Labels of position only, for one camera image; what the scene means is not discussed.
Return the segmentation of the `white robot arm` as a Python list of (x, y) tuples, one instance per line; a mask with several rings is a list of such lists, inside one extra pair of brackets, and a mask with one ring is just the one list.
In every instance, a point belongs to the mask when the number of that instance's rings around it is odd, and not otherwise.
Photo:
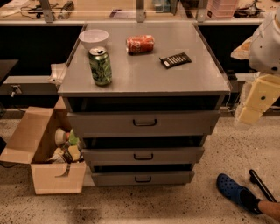
[(253, 35), (235, 48), (231, 57), (248, 60), (258, 72), (242, 87), (234, 125), (248, 129), (280, 97), (280, 8), (272, 11)]

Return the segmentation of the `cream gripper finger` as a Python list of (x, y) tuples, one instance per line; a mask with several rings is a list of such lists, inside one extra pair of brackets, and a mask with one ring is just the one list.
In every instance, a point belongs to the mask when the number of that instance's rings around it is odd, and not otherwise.
[(263, 115), (262, 112), (251, 110), (245, 107), (238, 107), (236, 110), (236, 121), (239, 123), (252, 125)]

